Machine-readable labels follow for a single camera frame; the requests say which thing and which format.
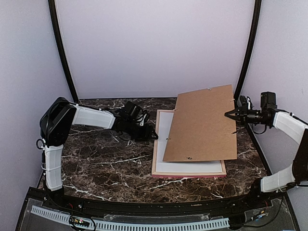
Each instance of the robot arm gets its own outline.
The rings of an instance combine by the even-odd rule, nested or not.
[[[149,117],[147,111],[132,102],[127,102],[124,108],[112,113],[58,98],[39,123],[42,137],[40,149],[43,149],[42,162],[47,188],[51,191],[62,188],[61,156],[71,125],[96,126],[126,132],[136,141],[157,139],[158,135],[153,126],[146,124]]]
[[[241,96],[240,103],[240,107],[226,112],[225,116],[245,126],[264,124],[269,128],[275,127],[299,144],[295,159],[289,167],[271,176],[257,179],[253,183],[249,193],[250,199],[257,199],[261,195],[273,192],[284,192],[300,182],[308,180],[308,124],[292,113],[278,110],[276,95],[272,92],[261,94],[262,110],[253,110],[249,97]]]

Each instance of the marble tabletop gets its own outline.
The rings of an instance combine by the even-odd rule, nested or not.
[[[174,109],[175,98],[99,99],[79,103],[116,110],[132,101],[150,112]],[[261,159],[243,127],[237,127],[237,159],[225,161],[227,176],[167,179],[151,176],[154,141],[126,141],[128,135],[97,127],[72,126],[64,146],[65,194],[136,203],[192,202],[247,194],[252,182],[266,176]]]

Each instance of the black curved pole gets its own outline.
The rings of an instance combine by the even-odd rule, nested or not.
[[[73,100],[75,103],[78,101],[78,96],[77,92],[73,83],[72,75],[68,67],[66,55],[64,52],[64,46],[61,38],[61,33],[60,33],[60,28],[59,28],[59,22],[58,22],[58,17],[57,17],[57,11],[56,11],[56,5],[55,5],[55,0],[48,0],[49,3],[49,10],[50,10],[50,16],[51,16],[51,22],[52,22],[52,27],[53,27],[53,32],[54,32],[54,37],[56,39],[57,47],[58,47],[58,52],[60,55],[62,67],[64,70],[65,78],[69,87],[69,90],[71,92],[71,95],[73,97]]]
[[[253,47],[254,47],[256,33],[257,33],[257,27],[258,27],[258,22],[259,22],[259,16],[260,16],[260,11],[261,11],[261,2],[262,2],[262,0],[256,0],[255,1],[254,14],[253,14],[253,17],[252,17],[252,23],[251,23],[251,28],[250,28],[250,34],[249,34],[246,54],[245,54],[245,57],[244,57],[244,62],[243,62],[242,70],[241,70],[241,73],[240,73],[240,77],[239,77],[239,80],[237,82],[237,86],[236,86],[236,89],[235,89],[235,92],[234,92],[235,103],[237,102],[237,100],[240,97],[240,94],[241,94],[241,91],[242,91],[242,88],[243,88],[243,84],[244,84],[244,81],[245,81],[245,77],[246,77],[246,74],[247,74],[252,50],[253,50]]]

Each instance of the white plastic cable carrier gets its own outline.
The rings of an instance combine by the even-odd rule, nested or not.
[[[46,208],[33,205],[31,213],[40,217],[64,224],[69,224],[70,215],[67,213],[61,213],[57,211],[51,211]],[[94,230],[94,225],[90,219],[82,218],[90,223],[89,227],[81,225],[75,225],[78,228],[84,228],[87,230]],[[217,220],[183,223],[183,224],[128,224],[128,223],[116,223],[93,219],[96,224],[97,231],[207,231],[216,230],[229,227],[229,219],[222,218]]]

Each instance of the white cable tie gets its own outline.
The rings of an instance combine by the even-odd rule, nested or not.
[[[58,169],[58,168],[61,168],[61,166],[58,166],[58,167],[54,167],[54,168],[51,168],[51,169],[43,169],[43,170],[46,170],[46,171],[53,171],[53,170],[56,170],[56,169]]]

